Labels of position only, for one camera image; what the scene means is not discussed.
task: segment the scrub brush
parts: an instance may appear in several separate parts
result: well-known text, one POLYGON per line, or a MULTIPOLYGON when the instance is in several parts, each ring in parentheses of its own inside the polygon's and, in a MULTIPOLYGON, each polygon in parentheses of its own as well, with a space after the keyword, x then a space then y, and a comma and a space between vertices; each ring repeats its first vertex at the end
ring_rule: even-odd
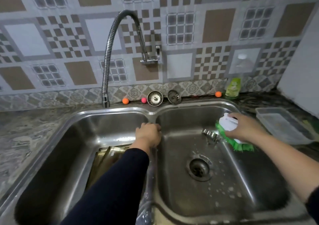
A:
POLYGON ((252 144, 245 144, 238 139, 232 139, 225 135, 225 131, 232 131, 238 125, 238 121, 232 117, 229 117, 227 113, 216 122, 216 128, 219 134, 228 142, 235 151, 253 151, 254 147, 252 144))

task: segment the stainless steel sink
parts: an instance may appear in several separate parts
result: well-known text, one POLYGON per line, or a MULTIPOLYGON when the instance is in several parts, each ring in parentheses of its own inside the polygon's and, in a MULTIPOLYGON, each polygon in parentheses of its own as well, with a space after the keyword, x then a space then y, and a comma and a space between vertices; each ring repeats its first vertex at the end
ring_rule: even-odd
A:
POLYGON ((232 102, 203 100, 80 112, 53 135, 1 200, 0 224, 58 224, 83 195, 95 153, 132 143, 142 122, 159 123, 163 133, 147 172, 139 210, 143 221, 147 217, 151 223, 152 207, 178 224, 308 219, 261 150, 234 152, 201 134, 203 128, 214 130, 225 112, 238 111, 232 102))

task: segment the black sleeve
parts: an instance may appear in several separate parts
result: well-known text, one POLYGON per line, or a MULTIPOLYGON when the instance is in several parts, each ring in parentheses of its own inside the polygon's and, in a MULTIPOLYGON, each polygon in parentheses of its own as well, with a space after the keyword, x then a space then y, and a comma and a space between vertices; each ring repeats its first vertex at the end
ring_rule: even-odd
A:
POLYGON ((143 150, 125 151, 60 225, 135 224, 148 164, 143 150))
POLYGON ((319 187, 309 196, 306 208, 309 215, 319 224, 319 187))

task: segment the sink strainer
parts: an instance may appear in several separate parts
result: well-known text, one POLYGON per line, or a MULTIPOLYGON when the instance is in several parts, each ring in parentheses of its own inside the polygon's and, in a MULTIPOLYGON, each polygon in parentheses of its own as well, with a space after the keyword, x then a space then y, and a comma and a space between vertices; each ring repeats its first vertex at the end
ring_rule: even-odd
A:
POLYGON ((157 90, 151 91, 147 96, 147 102, 151 106, 159 106, 163 102, 163 94, 157 90))
POLYGON ((175 90, 170 90, 167 94, 170 103, 177 105, 181 103, 181 96, 175 90))
POLYGON ((186 170, 194 180, 207 181, 213 175, 213 163, 205 156, 196 154, 187 160, 186 170))

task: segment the clear plastic tray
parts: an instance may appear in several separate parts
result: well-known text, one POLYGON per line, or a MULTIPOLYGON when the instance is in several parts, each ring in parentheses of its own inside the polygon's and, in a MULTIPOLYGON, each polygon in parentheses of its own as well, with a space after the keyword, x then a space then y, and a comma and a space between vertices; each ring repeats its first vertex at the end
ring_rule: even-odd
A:
POLYGON ((256 117, 274 137, 287 144, 309 144, 314 140, 301 122, 282 107, 256 108, 256 117))

